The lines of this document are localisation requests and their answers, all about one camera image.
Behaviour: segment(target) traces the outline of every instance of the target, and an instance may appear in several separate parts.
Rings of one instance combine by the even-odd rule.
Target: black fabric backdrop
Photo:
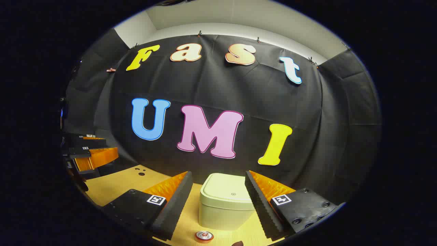
[[[186,43],[202,45],[201,59],[171,62],[176,47]],[[254,46],[256,62],[250,66],[227,63],[225,54],[235,43]],[[126,71],[139,49],[157,44],[159,50],[138,69]],[[299,65],[297,75],[302,84],[287,79],[280,56],[289,56]],[[295,189],[310,187],[338,204],[351,197],[373,164],[380,134],[379,105],[370,76],[351,51],[317,69],[305,57],[255,40],[188,35],[130,49],[115,68],[117,72],[108,76],[111,89],[95,94],[107,101],[95,115],[107,114],[110,130],[106,131],[127,156],[158,172],[173,176],[190,170],[193,181],[202,184],[213,172],[243,176],[246,170],[253,170]],[[134,98],[149,101],[144,114],[146,129],[153,128],[153,100],[171,102],[158,140],[146,141],[133,133]],[[234,159],[212,156],[209,150],[215,143],[205,153],[198,147],[194,152],[177,149],[184,126],[180,109],[187,104],[201,106],[210,126],[224,110],[244,115],[235,137]],[[259,165],[273,123],[288,125],[293,133],[285,142],[279,165]]]
[[[65,130],[77,134],[94,134],[94,114],[102,90],[114,66],[129,50],[114,29],[110,29],[82,56],[66,91],[69,105]]]

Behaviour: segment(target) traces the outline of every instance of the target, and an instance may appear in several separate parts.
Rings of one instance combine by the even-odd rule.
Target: bottle cap
[[[209,243],[214,238],[214,235],[207,231],[196,232],[194,236],[196,241],[200,243]]]

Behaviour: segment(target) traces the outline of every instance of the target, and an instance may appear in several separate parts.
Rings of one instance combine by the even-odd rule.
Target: letter u
[[[163,99],[153,101],[155,107],[155,123],[153,129],[147,130],[143,125],[144,108],[149,101],[144,98],[135,98],[132,100],[132,130],[134,133],[145,140],[156,140],[161,137],[164,130],[165,110],[170,107],[170,102]]]

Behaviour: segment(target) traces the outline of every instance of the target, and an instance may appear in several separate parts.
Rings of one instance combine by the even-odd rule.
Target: letter m
[[[196,149],[192,144],[194,136],[201,153],[205,153],[216,140],[211,155],[226,159],[235,157],[234,140],[238,124],[243,121],[241,113],[223,111],[212,127],[209,127],[201,107],[185,105],[180,110],[185,115],[185,123],[182,140],[177,144],[178,149],[193,152]]]

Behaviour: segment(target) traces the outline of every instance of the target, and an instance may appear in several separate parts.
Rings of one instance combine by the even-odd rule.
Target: white plastic container
[[[233,231],[253,214],[244,176],[210,174],[200,189],[200,226]]]

